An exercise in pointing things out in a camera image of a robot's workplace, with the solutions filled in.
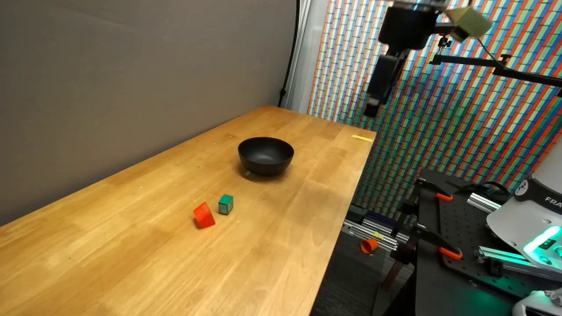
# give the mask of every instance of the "teal block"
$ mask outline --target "teal block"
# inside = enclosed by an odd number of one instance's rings
[[[225,194],[219,200],[219,213],[223,215],[230,214],[232,208],[234,207],[234,197],[232,195]]]

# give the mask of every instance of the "patterned wall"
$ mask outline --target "patterned wall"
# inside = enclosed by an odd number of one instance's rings
[[[452,0],[450,7],[466,4]],[[365,118],[364,91],[385,53],[376,38],[390,5],[330,0],[310,97],[309,114],[378,133],[354,203],[394,218],[421,168],[513,189],[560,136],[558,89],[497,77],[484,67],[430,65],[438,41],[431,37],[410,54],[377,118]],[[473,6],[494,21],[482,37],[488,50],[514,55],[508,66],[517,70],[560,76],[562,1],[475,0]],[[486,57],[473,39],[443,53]]]

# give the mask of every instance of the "red block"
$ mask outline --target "red block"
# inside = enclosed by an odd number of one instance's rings
[[[207,202],[203,202],[200,206],[193,210],[195,214],[195,220],[199,228],[207,228],[215,224],[215,219],[212,217],[211,210],[207,205]]]

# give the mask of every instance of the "wooden table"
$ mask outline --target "wooden table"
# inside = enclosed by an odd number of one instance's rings
[[[1,227],[0,315],[308,315],[371,148],[353,135],[375,137],[261,107]],[[254,136],[293,145],[282,177],[244,175]]]

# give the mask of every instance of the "black bowl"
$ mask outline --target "black bowl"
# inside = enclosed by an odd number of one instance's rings
[[[277,175],[291,163],[294,149],[286,141],[273,137],[253,137],[238,145],[242,165],[264,176]]]

